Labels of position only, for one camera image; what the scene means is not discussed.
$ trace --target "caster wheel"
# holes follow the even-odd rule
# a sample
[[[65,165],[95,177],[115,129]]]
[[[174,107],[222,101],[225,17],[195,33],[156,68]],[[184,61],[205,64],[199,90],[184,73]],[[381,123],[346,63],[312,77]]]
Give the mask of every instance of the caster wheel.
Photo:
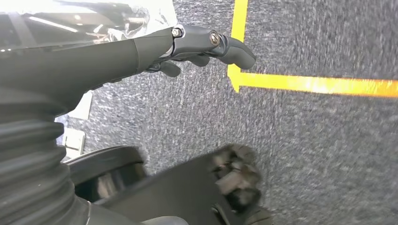
[[[245,225],[273,225],[271,212],[265,208],[258,207],[246,220]]]

